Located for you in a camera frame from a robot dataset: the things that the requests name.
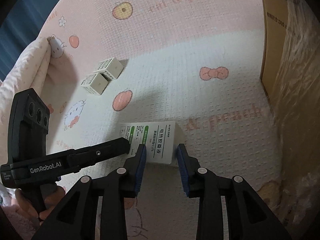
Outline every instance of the device handle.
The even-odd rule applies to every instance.
[[[22,194],[31,202],[38,214],[47,209],[39,186],[32,187],[30,189],[23,189]]]

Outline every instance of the finger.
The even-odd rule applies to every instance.
[[[35,210],[35,208],[32,206],[29,200],[27,200],[24,195],[22,194],[21,189],[17,189],[15,192],[16,199],[18,201],[18,204],[20,208],[27,212],[30,216],[37,218],[38,212]]]
[[[51,211],[52,211],[54,208],[55,208],[55,206],[52,206],[52,207],[48,208],[47,210],[40,212],[39,217],[40,217],[42,220],[45,220],[45,219],[50,215]]]
[[[57,186],[55,192],[53,192],[50,196],[47,196],[44,202],[50,205],[57,205],[59,201],[64,197],[66,192],[64,191],[63,187]]]

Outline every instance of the cardboard box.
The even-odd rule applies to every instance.
[[[119,77],[123,68],[123,65],[113,57],[99,62],[93,73],[100,73],[108,80],[115,80]]]
[[[276,215],[299,239],[319,211],[320,24],[304,0],[263,0],[261,80],[282,152]]]
[[[177,166],[176,151],[184,143],[182,129],[174,122],[120,123],[116,134],[131,144],[128,158],[135,155],[139,144],[147,148],[147,162]]]
[[[101,95],[107,85],[108,80],[106,80],[100,73],[86,76],[86,78],[81,83],[81,86],[90,94],[96,95]]]

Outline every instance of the screw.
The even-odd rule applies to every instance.
[[[126,170],[125,168],[119,168],[119,169],[117,169],[117,173],[118,173],[118,174],[125,174],[126,171],[127,171],[127,170]]]
[[[242,177],[240,177],[240,176],[235,176],[235,177],[233,178],[233,180],[234,180],[235,182],[237,182],[237,183],[240,183],[240,182],[243,181]]]
[[[206,169],[206,168],[199,168],[199,169],[198,169],[198,172],[199,172],[200,174],[205,174],[205,173],[207,173],[207,169]]]
[[[80,181],[82,183],[87,183],[89,180],[90,180],[90,178],[88,176],[83,176]]]

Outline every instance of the green label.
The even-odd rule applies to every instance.
[[[130,130],[130,136],[129,136],[129,143],[130,143],[130,145],[131,145],[131,142],[132,142],[133,132],[134,132],[134,126],[132,126],[132,127],[131,127],[131,130]]]
[[[146,144],[147,136],[148,136],[148,130],[149,130],[149,126],[146,126],[144,128],[144,132],[143,132],[142,144]]]

